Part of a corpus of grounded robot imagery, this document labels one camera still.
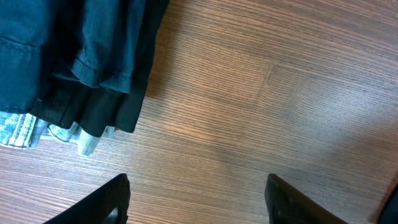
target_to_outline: wooden floor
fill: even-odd
[[[398,183],[398,2],[171,0],[133,134],[0,148],[0,223],[41,223],[118,173],[128,223],[268,223],[275,173],[349,223]]]

